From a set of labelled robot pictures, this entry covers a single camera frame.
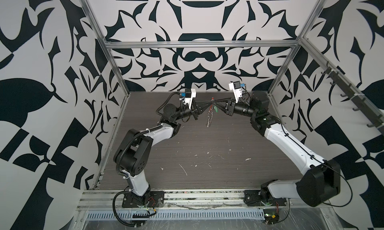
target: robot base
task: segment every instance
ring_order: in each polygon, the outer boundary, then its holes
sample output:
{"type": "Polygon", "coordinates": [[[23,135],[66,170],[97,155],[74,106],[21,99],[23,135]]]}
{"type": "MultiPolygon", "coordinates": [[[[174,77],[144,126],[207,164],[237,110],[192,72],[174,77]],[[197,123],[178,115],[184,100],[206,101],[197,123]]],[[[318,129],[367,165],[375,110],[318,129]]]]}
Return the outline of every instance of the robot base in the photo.
{"type": "Polygon", "coordinates": [[[149,187],[143,196],[137,196],[134,193],[124,194],[122,201],[122,208],[136,208],[136,207],[158,207],[164,203],[163,191],[151,191],[149,187]]]}
{"type": "Polygon", "coordinates": [[[260,190],[245,190],[244,203],[249,207],[262,207],[262,206],[285,206],[285,198],[273,198],[268,194],[268,189],[262,188],[260,190]]]}

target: white paint splatter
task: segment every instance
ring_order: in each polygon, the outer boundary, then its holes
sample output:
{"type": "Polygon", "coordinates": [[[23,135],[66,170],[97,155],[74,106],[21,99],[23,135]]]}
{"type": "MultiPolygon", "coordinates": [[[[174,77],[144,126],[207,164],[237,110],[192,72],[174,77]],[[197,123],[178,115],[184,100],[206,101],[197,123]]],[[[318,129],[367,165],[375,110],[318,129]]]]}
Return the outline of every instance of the white paint splatter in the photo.
{"type": "MultiPolygon", "coordinates": [[[[180,164],[179,164],[180,165],[180,164]]],[[[184,170],[183,166],[180,165],[180,167],[184,170]]],[[[185,175],[188,176],[187,172],[184,170],[185,175]]]]}

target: hook rack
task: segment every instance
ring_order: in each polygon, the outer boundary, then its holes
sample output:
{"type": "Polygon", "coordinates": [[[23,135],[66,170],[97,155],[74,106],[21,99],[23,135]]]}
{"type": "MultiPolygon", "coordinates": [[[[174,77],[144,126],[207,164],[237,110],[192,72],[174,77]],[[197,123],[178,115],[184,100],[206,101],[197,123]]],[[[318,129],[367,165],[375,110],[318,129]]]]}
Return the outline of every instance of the hook rack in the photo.
{"type": "Polygon", "coordinates": [[[384,135],[384,117],[381,111],[340,70],[331,69],[328,65],[329,61],[326,64],[327,69],[321,74],[328,74],[332,79],[330,84],[337,85],[344,92],[340,96],[349,97],[356,105],[357,108],[352,108],[353,111],[361,111],[369,119],[371,124],[367,124],[367,127],[376,127],[384,135]]]}

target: aluminum frame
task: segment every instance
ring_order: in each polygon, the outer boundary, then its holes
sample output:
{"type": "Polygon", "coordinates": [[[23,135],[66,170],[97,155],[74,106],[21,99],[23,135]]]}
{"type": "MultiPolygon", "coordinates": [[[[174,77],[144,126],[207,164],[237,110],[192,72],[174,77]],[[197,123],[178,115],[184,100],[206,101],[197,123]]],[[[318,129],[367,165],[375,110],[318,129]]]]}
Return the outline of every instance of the aluminum frame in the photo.
{"type": "Polygon", "coordinates": [[[105,46],[104,35],[100,29],[99,23],[96,20],[96,17],[93,14],[93,11],[92,11],[92,8],[89,4],[89,1],[88,0],[79,0],[79,1],[80,1],[81,8],[83,9],[85,16],[88,18],[89,24],[91,25],[92,30],[95,33],[97,40],[99,41],[99,44],[101,46],[101,49],[102,49],[104,55],[112,67],[112,71],[115,74],[115,76],[118,80],[118,83],[122,87],[125,96],[128,97],[129,90],[127,88],[127,85],[125,84],[125,81],[122,78],[120,69],[117,66],[110,50],[108,50],[108,48],[105,46]]]}
{"type": "MultiPolygon", "coordinates": [[[[257,189],[152,189],[152,191],[162,190],[164,194],[164,204],[162,208],[166,209],[185,209],[185,208],[249,208],[244,204],[244,190],[260,190],[257,189]]],[[[110,209],[113,197],[121,190],[85,190],[79,201],[77,210],[105,210],[110,209]]],[[[115,204],[116,209],[125,209],[121,207],[123,195],[117,197],[115,204]]],[[[291,199],[291,208],[309,207],[301,199],[291,199]]],[[[318,208],[332,208],[326,204],[320,204],[318,208]]],[[[275,208],[275,206],[263,206],[262,208],[275,208]]]]}
{"type": "Polygon", "coordinates": [[[296,40],[223,40],[223,41],[132,41],[110,42],[106,41],[108,49],[135,49],[135,48],[209,48],[209,47],[293,47],[296,40]]]}
{"type": "Polygon", "coordinates": [[[116,138],[116,135],[118,133],[118,130],[120,128],[121,120],[124,116],[124,113],[125,113],[125,110],[127,108],[127,103],[128,103],[130,96],[131,96],[131,94],[129,93],[128,96],[125,97],[123,102],[122,102],[118,118],[116,119],[116,123],[112,129],[112,134],[108,140],[108,147],[105,150],[104,155],[101,157],[101,162],[99,164],[97,174],[95,174],[95,177],[93,178],[93,181],[92,181],[92,185],[90,186],[90,188],[92,188],[92,189],[96,189],[99,186],[100,181],[103,179],[105,166],[107,165],[109,155],[112,152],[112,146],[113,146],[114,140],[116,138]]]}
{"type": "MultiPolygon", "coordinates": [[[[308,34],[308,32],[311,30],[315,20],[319,17],[320,13],[323,11],[325,2],[327,0],[317,0],[315,6],[313,7],[310,16],[308,17],[307,21],[304,24],[304,27],[300,31],[300,34],[297,36],[296,41],[299,42],[299,40],[308,34]]],[[[284,63],[280,67],[276,78],[273,80],[270,88],[268,89],[269,94],[273,94],[273,92],[276,90],[277,86],[279,85],[281,79],[283,78],[285,72],[288,69],[288,66],[292,62],[292,60],[295,58],[297,52],[300,49],[300,45],[296,45],[294,48],[291,49],[291,51],[288,53],[287,57],[284,60],[284,63]]]]}
{"type": "Polygon", "coordinates": [[[308,52],[308,54],[320,65],[323,70],[326,70],[328,67],[331,69],[337,69],[334,64],[332,64],[327,57],[325,57],[318,48],[316,48],[309,40],[301,37],[299,39],[299,45],[308,52]]]}

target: black cable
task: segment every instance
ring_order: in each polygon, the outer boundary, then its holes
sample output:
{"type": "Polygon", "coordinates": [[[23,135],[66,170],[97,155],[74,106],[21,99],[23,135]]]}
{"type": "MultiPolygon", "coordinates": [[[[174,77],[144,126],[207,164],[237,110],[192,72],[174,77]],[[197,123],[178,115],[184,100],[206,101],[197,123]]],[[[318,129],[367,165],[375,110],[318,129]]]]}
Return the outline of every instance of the black cable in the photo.
{"type": "Polygon", "coordinates": [[[242,87],[242,89],[248,94],[249,100],[251,100],[251,95],[248,93],[248,91],[244,87],[242,87]]]}
{"type": "Polygon", "coordinates": [[[285,216],[285,218],[284,218],[283,220],[277,221],[276,223],[282,222],[282,221],[284,221],[285,219],[287,219],[288,216],[289,216],[289,213],[290,213],[290,212],[291,212],[291,202],[290,202],[290,200],[288,199],[288,213],[287,213],[287,215],[285,216]]]}
{"type": "Polygon", "coordinates": [[[219,103],[219,102],[224,102],[227,100],[231,100],[232,98],[221,98],[221,99],[214,99],[212,100],[213,103],[219,103]]]}
{"type": "MultiPolygon", "coordinates": [[[[249,93],[247,92],[247,91],[243,91],[243,93],[246,93],[246,94],[248,94],[248,96],[249,96],[249,100],[251,100],[251,96],[249,95],[249,93]]],[[[245,100],[246,102],[248,102],[248,98],[243,98],[242,97],[242,100],[245,100]]]]}
{"type": "Polygon", "coordinates": [[[159,113],[159,111],[160,111],[162,108],[164,108],[164,106],[169,102],[170,98],[171,98],[173,95],[175,95],[175,94],[180,94],[180,93],[179,93],[179,92],[172,92],[172,93],[168,96],[168,98],[166,99],[166,101],[165,101],[159,108],[156,109],[156,113],[157,113],[158,115],[162,115],[161,113],[159,113]]]}
{"type": "Polygon", "coordinates": [[[261,202],[262,200],[257,200],[257,201],[253,201],[253,202],[246,202],[245,204],[255,204],[257,202],[261,202]]]}
{"type": "Polygon", "coordinates": [[[125,225],[127,227],[141,227],[143,225],[143,223],[141,223],[141,225],[137,225],[137,224],[133,224],[133,223],[127,223],[125,221],[123,221],[119,216],[118,216],[118,213],[116,212],[116,206],[115,206],[115,202],[116,202],[116,198],[120,195],[120,194],[126,194],[126,193],[130,193],[130,191],[121,191],[121,192],[118,192],[114,197],[113,197],[113,200],[112,200],[112,211],[113,211],[113,215],[115,216],[115,218],[117,219],[117,221],[119,223],[121,223],[122,225],[125,225]]]}
{"type": "Polygon", "coordinates": [[[349,184],[349,182],[348,182],[348,181],[344,178],[344,176],[342,176],[339,172],[337,172],[337,171],[334,170],[333,168],[331,168],[331,167],[329,167],[328,165],[326,165],[326,164],[320,162],[319,160],[317,160],[313,155],[311,155],[311,154],[308,153],[303,147],[301,147],[300,144],[298,144],[298,143],[297,143],[296,141],[294,141],[291,137],[289,137],[289,134],[287,134],[287,133],[285,132],[285,130],[284,130],[282,121],[281,121],[279,118],[277,118],[277,119],[280,121],[281,129],[283,130],[284,135],[285,135],[286,137],[290,138],[290,140],[292,140],[295,144],[297,144],[302,150],[304,150],[304,152],[306,152],[306,153],[307,153],[309,156],[311,156],[314,160],[318,161],[320,164],[326,166],[326,167],[329,168],[330,170],[332,170],[332,171],[334,171],[335,173],[337,173],[337,174],[338,174],[342,179],[344,179],[344,181],[348,184],[348,187],[349,187],[349,189],[351,190],[351,198],[349,199],[348,203],[343,204],[343,205],[340,205],[340,206],[338,206],[338,205],[332,205],[332,204],[327,204],[327,203],[325,203],[325,202],[324,202],[324,204],[329,205],[329,206],[332,206],[332,207],[345,207],[345,206],[347,206],[347,205],[352,201],[352,199],[353,199],[353,191],[352,191],[352,187],[351,187],[351,185],[349,184]]]}
{"type": "Polygon", "coordinates": [[[149,211],[147,210],[147,212],[148,212],[148,215],[144,215],[144,216],[141,216],[141,215],[138,215],[138,214],[133,214],[132,215],[132,217],[133,218],[149,218],[149,217],[151,217],[151,216],[154,216],[154,215],[156,215],[156,209],[153,209],[153,211],[154,211],[154,213],[149,213],[149,211]]]}
{"type": "Polygon", "coordinates": [[[184,119],[183,118],[181,118],[181,121],[183,121],[183,122],[188,122],[188,120],[191,118],[191,116],[189,116],[188,118],[187,118],[187,120],[186,121],[184,121],[184,119]]]}

